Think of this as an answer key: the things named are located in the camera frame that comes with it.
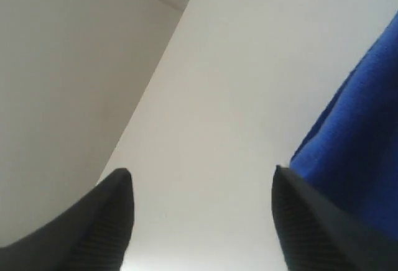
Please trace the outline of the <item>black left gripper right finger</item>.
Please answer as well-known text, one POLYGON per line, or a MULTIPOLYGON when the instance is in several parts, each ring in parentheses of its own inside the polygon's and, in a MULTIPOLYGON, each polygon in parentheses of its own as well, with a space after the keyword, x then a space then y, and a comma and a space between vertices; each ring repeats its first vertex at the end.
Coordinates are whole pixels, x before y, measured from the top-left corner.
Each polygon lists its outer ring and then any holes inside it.
POLYGON ((397 270, 397 241, 355 220, 289 168, 275 170, 271 210, 288 270, 397 270))

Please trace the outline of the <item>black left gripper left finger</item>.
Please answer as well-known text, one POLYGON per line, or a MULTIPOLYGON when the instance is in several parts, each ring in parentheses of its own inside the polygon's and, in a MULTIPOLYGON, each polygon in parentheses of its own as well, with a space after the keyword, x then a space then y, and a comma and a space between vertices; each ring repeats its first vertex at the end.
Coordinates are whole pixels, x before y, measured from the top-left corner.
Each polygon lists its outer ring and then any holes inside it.
POLYGON ((128 169, 118 168, 82 199, 1 248, 1 270, 120 270, 134 225, 128 169))

